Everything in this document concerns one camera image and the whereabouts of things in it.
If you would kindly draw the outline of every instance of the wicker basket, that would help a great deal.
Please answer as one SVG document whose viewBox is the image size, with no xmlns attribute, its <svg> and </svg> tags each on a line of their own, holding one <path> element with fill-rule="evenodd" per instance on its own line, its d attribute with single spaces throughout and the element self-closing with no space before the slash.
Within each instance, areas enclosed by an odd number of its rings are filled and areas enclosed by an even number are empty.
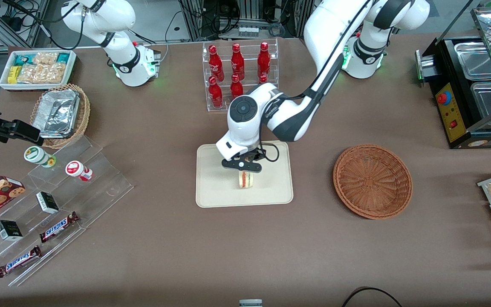
<svg viewBox="0 0 491 307">
<path fill-rule="evenodd" d="M 57 91 L 64 91 L 64 90 L 74 90 L 81 95 L 81 101 L 79 102 L 77 119 L 75 121 L 75 131 L 73 132 L 72 136 L 66 139 L 45 139 L 45 142 L 43 142 L 44 147 L 60 149 L 67 144 L 76 142 L 81 138 L 81 136 L 83 136 L 84 131 L 88 126 L 88 117 L 90 116 L 90 101 L 88 101 L 88 97 L 86 97 L 86 94 L 80 87 L 73 84 L 58 86 L 53 89 L 50 89 L 49 91 L 57 92 Z M 35 107 L 33 107 L 32 115 L 29 117 L 30 125 L 33 124 L 33 120 L 35 119 L 35 115 L 37 114 L 37 109 L 39 108 L 41 97 L 37 99 L 37 103 L 35 104 Z"/>
<path fill-rule="evenodd" d="M 412 178 L 403 161 L 372 144 L 346 149 L 335 163 L 333 183 L 350 210 L 374 220 L 401 213 L 413 194 Z"/>
</svg>

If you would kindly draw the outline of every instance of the red button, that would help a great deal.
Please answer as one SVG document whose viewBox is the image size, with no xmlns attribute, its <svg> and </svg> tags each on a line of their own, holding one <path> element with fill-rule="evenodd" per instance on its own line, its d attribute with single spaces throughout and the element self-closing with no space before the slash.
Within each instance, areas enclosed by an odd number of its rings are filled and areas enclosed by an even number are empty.
<svg viewBox="0 0 491 307">
<path fill-rule="evenodd" d="M 439 94 L 437 96 L 437 102 L 440 103 L 440 104 L 445 103 L 447 100 L 448 100 L 448 96 L 446 96 L 445 93 Z"/>
</svg>

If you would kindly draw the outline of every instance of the brown tablecloth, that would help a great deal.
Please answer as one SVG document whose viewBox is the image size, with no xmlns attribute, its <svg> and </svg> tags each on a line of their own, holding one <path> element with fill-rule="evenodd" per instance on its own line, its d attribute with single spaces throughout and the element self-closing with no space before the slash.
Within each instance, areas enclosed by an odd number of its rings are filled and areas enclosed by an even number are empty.
<svg viewBox="0 0 491 307">
<path fill-rule="evenodd" d="M 405 306 L 491 305 L 491 212 L 476 186 L 491 177 L 491 150 L 448 150 L 428 87 L 414 84 L 413 52 L 433 37 L 395 35 L 372 78 L 339 76 L 306 135 L 289 144 L 290 204 L 221 209 L 195 204 L 196 150 L 227 130 L 226 115 L 206 111 L 201 43 L 171 45 L 160 78 L 138 88 L 115 77 L 103 50 L 77 49 L 72 80 L 92 104 L 87 135 L 135 188 L 22 286 L 0 280 L 0 306 L 261 298 L 266 307 L 333 307 L 360 286 Z M 314 76 L 302 43 L 281 40 L 280 88 L 296 95 Z M 38 96 L 1 91 L 0 111 L 28 120 Z M 396 218 L 361 218 L 333 188 L 339 153 L 367 142 L 394 151 L 413 176 L 411 203 Z M 32 169 L 27 146 L 0 143 L 1 175 Z M 375 293 L 360 301 L 390 306 Z"/>
</svg>

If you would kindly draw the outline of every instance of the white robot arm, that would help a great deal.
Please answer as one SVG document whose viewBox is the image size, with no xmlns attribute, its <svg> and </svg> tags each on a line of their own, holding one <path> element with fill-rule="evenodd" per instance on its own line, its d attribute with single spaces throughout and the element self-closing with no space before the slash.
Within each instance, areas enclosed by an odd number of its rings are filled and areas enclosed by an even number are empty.
<svg viewBox="0 0 491 307">
<path fill-rule="evenodd" d="M 124 32 L 136 21 L 130 3 L 125 0 L 72 0 L 63 4 L 62 16 L 77 2 L 82 5 L 76 6 L 64 22 L 105 50 L 113 61 L 117 77 L 125 85 L 140 86 L 157 76 L 159 63 L 154 51 L 135 46 Z"/>
<path fill-rule="evenodd" d="M 266 158 L 260 141 L 262 124 L 284 142 L 300 139 L 343 66 L 346 45 L 349 49 L 358 45 L 358 51 L 350 53 L 346 71 L 357 78 L 367 78 L 376 70 L 391 27 L 414 29 L 423 24 L 428 15 L 429 4 L 425 0 L 321 2 L 304 29 L 304 41 L 318 75 L 312 85 L 296 97 L 286 96 L 272 84 L 262 84 L 234 99 L 227 114 L 228 132 L 216 143 L 224 157 L 223 167 L 260 172 L 261 165 L 255 161 Z M 360 39 L 349 40 L 361 23 Z M 382 36 L 383 46 L 379 43 Z M 301 98 L 300 104 L 294 103 L 293 100 Z"/>
</svg>

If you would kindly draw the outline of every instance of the red soda bottle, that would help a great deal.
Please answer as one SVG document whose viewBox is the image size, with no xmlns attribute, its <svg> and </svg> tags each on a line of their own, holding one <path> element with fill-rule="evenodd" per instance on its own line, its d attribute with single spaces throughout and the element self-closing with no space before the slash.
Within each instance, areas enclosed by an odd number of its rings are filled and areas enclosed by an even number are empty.
<svg viewBox="0 0 491 307">
<path fill-rule="evenodd" d="M 262 74 L 260 77 L 259 77 L 259 84 L 263 84 L 263 83 L 266 83 L 267 80 L 269 78 L 265 75 L 265 74 Z"/>
<path fill-rule="evenodd" d="M 257 76 L 261 78 L 263 74 L 269 75 L 270 73 L 270 54 L 269 44 L 265 41 L 261 43 L 261 52 L 257 58 Z"/>
<path fill-rule="evenodd" d="M 240 83 L 240 78 L 237 74 L 232 75 L 232 84 L 230 85 L 230 91 L 232 92 L 232 100 L 234 98 L 244 95 L 244 88 Z"/>
<path fill-rule="evenodd" d="M 244 65 L 244 56 L 240 52 L 240 44 L 234 43 L 232 45 L 232 58 L 230 59 L 232 64 L 232 73 L 237 74 L 240 80 L 246 77 L 246 67 Z"/>
<path fill-rule="evenodd" d="M 217 81 L 222 82 L 225 79 L 225 74 L 222 72 L 221 57 L 217 54 L 217 48 L 214 45 L 210 45 L 208 50 L 210 51 L 210 70 L 212 75 L 217 78 Z"/>
<path fill-rule="evenodd" d="M 221 87 L 217 84 L 217 80 L 214 76 L 210 76 L 208 82 L 210 83 L 208 91 L 210 92 L 210 99 L 212 101 L 213 107 L 219 109 L 220 107 L 222 107 Z"/>
</svg>

